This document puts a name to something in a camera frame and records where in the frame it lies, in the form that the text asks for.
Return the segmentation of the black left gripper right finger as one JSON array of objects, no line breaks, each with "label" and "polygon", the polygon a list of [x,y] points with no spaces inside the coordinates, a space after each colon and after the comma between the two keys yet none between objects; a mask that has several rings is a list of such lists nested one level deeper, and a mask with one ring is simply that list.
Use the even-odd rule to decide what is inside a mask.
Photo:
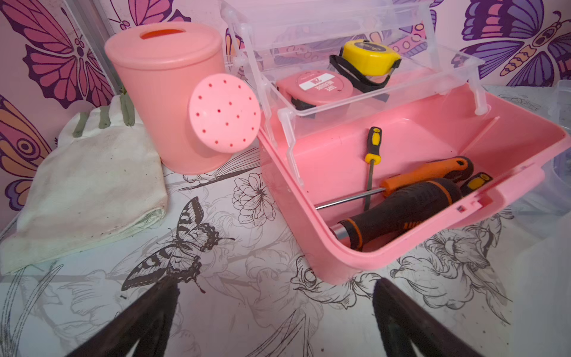
[{"label": "black left gripper right finger", "polygon": [[373,310],[387,356],[479,356],[386,278],[376,281]]}]

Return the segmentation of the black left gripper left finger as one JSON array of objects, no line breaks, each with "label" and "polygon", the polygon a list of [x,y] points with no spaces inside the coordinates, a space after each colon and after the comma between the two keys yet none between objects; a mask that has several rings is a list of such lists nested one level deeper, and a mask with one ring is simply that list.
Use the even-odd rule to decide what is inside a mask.
[{"label": "black left gripper left finger", "polygon": [[162,278],[70,356],[163,356],[180,290]]}]

